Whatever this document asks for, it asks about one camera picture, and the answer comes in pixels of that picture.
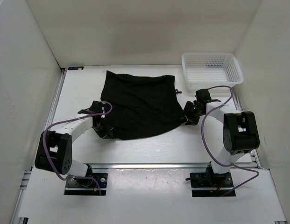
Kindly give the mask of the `black shorts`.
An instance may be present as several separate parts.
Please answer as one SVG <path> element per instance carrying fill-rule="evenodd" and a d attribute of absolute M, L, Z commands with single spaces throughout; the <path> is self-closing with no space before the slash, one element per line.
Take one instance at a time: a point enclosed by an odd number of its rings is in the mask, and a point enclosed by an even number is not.
<path fill-rule="evenodd" d="M 112 139 L 154 137 L 186 121 L 173 75 L 137 77 L 107 71 L 100 99 L 113 106 L 106 116 Z"/>

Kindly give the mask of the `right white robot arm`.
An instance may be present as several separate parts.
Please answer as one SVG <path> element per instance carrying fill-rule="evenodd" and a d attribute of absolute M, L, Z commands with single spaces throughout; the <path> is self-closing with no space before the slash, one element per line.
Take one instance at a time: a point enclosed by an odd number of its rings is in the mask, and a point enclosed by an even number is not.
<path fill-rule="evenodd" d="M 206 173 L 205 182 L 212 187 L 222 181 L 222 175 L 230 171 L 243 155 L 257 149 L 260 145 L 255 115 L 251 111 L 241 112 L 213 99 L 209 89 L 196 91 L 196 100 L 188 101 L 184 107 L 186 125 L 196 126 L 202 117 L 201 137 L 203 145 L 211 157 L 212 171 Z M 223 148 L 217 156 L 209 150 L 204 132 L 204 123 L 208 116 L 223 124 Z"/>

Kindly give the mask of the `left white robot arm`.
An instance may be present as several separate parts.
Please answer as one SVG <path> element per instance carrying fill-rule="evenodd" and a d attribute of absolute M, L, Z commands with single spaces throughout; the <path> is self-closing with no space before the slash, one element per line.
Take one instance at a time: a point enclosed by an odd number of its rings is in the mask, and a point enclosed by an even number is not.
<path fill-rule="evenodd" d="M 92 129 L 102 139 L 113 137 L 113 127 L 106 121 L 113 106 L 106 101 L 93 101 L 74 119 L 60 121 L 47 127 L 41 134 L 35 158 L 37 169 L 54 172 L 61 180 L 77 179 L 83 187 L 93 182 L 91 166 L 72 158 L 72 144 Z"/>

